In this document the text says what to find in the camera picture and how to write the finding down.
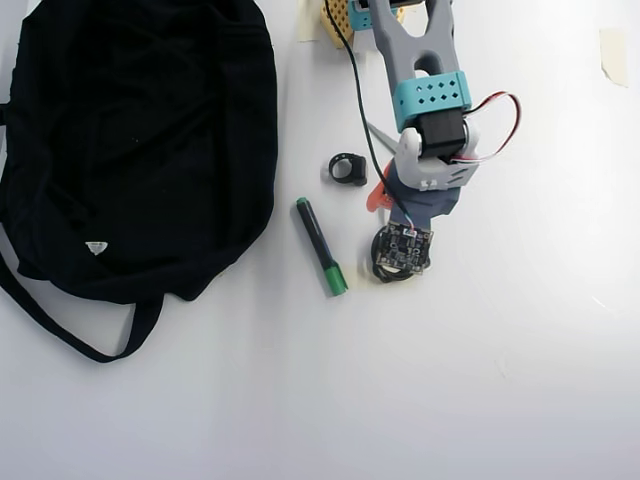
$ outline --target green marker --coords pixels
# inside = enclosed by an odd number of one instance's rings
[[[331,256],[331,252],[327,246],[327,241],[324,239],[324,235],[322,235],[318,219],[313,213],[313,208],[311,208],[309,200],[304,197],[299,198],[296,202],[296,207],[298,208],[300,217],[302,217],[302,223],[304,223],[304,228],[309,234],[309,238],[311,239],[313,248],[316,251],[316,255],[318,255],[320,265],[322,265],[322,269],[324,270],[324,275],[327,278],[331,292],[336,297],[338,295],[342,295],[349,289],[349,287],[342,275],[340,265],[338,265],[338,262],[336,262]]]

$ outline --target teal band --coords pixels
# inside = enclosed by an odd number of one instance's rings
[[[357,0],[349,0],[347,6],[347,12],[349,13],[349,23],[353,31],[368,30],[373,28],[373,22],[371,21],[371,12],[369,9],[359,10],[356,8]],[[397,14],[398,9],[392,8],[391,11],[394,15]]]
[[[443,73],[405,80],[393,94],[396,126],[402,133],[408,121],[422,113],[471,108],[471,93],[464,72]]]

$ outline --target circuit board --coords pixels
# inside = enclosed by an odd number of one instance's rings
[[[421,274],[429,267],[433,232],[390,222],[380,233],[376,263],[382,267]]]

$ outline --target black bag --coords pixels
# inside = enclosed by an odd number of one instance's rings
[[[108,356],[64,330],[2,257],[0,286],[87,357],[131,355],[165,293],[195,299],[266,227],[276,95],[252,0],[44,0],[0,107],[0,221],[21,275],[136,304],[129,342]]]

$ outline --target bag strap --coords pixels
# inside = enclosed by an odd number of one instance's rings
[[[133,315],[133,325],[129,341],[124,351],[119,355],[105,355],[97,351],[95,348],[87,345],[75,335],[62,328],[55,320],[38,305],[27,290],[20,285],[16,277],[11,273],[2,254],[0,254],[0,287],[2,287],[11,298],[13,298],[22,309],[27,312],[38,324],[55,335],[67,345],[75,348],[84,356],[95,360],[98,363],[110,363],[121,358],[126,358],[135,353],[147,339],[153,328],[158,322],[164,296],[155,300],[140,302],[136,304],[136,310]]]

